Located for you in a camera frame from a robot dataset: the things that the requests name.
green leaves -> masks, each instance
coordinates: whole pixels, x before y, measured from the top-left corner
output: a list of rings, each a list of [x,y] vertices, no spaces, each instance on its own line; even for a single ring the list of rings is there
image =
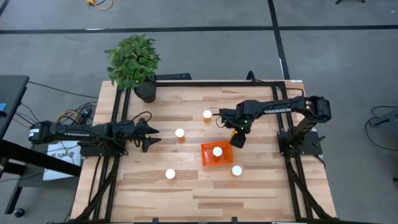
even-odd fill
[[[152,79],[160,60],[153,47],[154,39],[145,34],[132,35],[118,42],[118,48],[105,50],[111,64],[107,68],[112,85],[120,88],[139,87],[147,79]]]

potted plant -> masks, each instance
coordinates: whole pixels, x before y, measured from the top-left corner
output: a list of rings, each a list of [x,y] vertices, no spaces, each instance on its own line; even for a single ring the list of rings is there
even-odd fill
[[[132,35],[119,41],[116,49],[105,50],[111,67],[108,67],[112,85],[120,89],[134,88],[136,95],[146,103],[156,99],[155,73],[160,58],[152,47],[154,39],[145,34]]]

orange plastic crate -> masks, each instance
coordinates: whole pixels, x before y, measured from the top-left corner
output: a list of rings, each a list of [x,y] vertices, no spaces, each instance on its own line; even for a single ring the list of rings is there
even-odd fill
[[[213,155],[213,149],[220,147],[223,153],[220,157]],[[234,163],[234,154],[228,141],[201,144],[201,163],[205,167],[230,165]]]

wooden plank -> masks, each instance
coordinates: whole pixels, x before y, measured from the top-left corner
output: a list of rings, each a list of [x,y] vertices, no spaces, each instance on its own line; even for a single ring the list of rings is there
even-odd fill
[[[286,82],[289,88],[303,88],[302,83]],[[288,90],[289,97],[300,95],[299,90]],[[95,123],[110,121],[116,89],[103,82]],[[243,168],[240,177],[231,175],[232,166],[203,167],[200,144],[228,141],[232,130],[219,128],[215,118],[203,121],[202,112],[219,108],[235,108],[243,100],[272,100],[271,88],[257,87],[160,87],[157,99],[143,103],[132,93],[127,117],[132,119],[143,111],[153,114],[149,125],[160,131],[151,134],[162,138],[142,153],[128,142],[128,156],[123,156],[113,204],[112,222],[222,222],[238,217],[239,221],[292,221],[294,214],[283,157],[279,154],[275,115],[257,120],[243,149],[233,147],[234,164]],[[119,105],[118,119],[123,106]],[[297,124],[303,116],[292,113]],[[174,132],[185,130],[185,141],[178,142]],[[302,156],[309,191],[330,215],[335,215],[333,201],[323,165],[312,156]],[[87,205],[96,158],[84,164],[76,192],[72,217],[79,215]],[[176,178],[167,180],[165,171],[176,170]],[[94,193],[98,186],[99,173]],[[106,207],[105,195],[101,217]],[[300,208],[305,214],[300,193]]]

black plant pot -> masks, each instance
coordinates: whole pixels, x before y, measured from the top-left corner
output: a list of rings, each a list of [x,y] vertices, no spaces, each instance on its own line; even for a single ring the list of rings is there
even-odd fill
[[[152,103],[156,99],[156,83],[153,81],[144,81],[142,86],[134,89],[136,95],[145,103]]]

